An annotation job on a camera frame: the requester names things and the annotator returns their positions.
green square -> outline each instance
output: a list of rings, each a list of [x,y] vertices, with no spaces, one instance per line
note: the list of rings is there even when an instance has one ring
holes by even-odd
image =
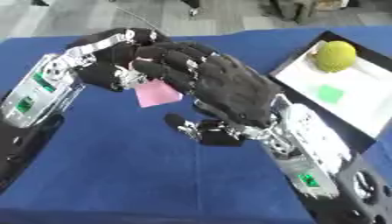
[[[310,174],[301,173],[298,177],[309,187],[320,187],[316,179]]]
[[[345,92],[336,87],[322,85],[318,88],[318,98],[323,102],[336,104]]]

robotic hand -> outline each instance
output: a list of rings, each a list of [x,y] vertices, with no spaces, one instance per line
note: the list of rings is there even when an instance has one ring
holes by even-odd
[[[166,122],[202,144],[241,145],[253,138],[246,129],[270,126],[270,104],[279,87],[226,54],[196,43],[158,43],[141,47],[132,66],[149,79],[160,79],[193,95],[199,112],[219,120],[194,124],[169,114]]]

black base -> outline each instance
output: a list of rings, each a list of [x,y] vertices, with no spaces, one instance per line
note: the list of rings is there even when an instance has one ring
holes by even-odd
[[[354,176],[366,174],[373,187],[372,196],[361,199],[354,190]],[[356,155],[344,165],[335,183],[340,196],[336,199],[305,197],[295,188],[298,198],[318,224],[389,224],[392,223],[392,188],[362,159]]]
[[[10,126],[0,119],[0,193],[22,173],[64,122],[62,115],[51,115],[28,129]]]

table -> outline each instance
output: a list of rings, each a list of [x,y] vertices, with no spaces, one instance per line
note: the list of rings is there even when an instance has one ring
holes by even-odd
[[[392,54],[392,26],[332,30]],[[322,31],[245,31],[177,39],[208,44],[266,74]],[[0,90],[12,88],[42,54],[58,52],[73,39],[3,42]],[[246,142],[241,148],[200,146],[165,126],[167,112],[201,119],[190,106],[191,99],[186,97],[140,108],[133,90],[117,94],[89,87],[66,112],[66,123],[52,141],[0,196],[0,221],[134,223],[130,217],[137,214],[246,220],[238,223],[312,223],[257,142]],[[364,156],[392,183],[392,140],[388,139],[392,139],[392,126]]]

green sponge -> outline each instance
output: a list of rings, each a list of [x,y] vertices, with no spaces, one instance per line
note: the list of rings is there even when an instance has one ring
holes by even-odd
[[[318,69],[327,73],[337,73],[355,62],[356,51],[345,41],[331,41],[323,45],[314,57]]]
[[[323,102],[336,104],[345,92],[336,87],[322,85],[318,88],[318,98]]]

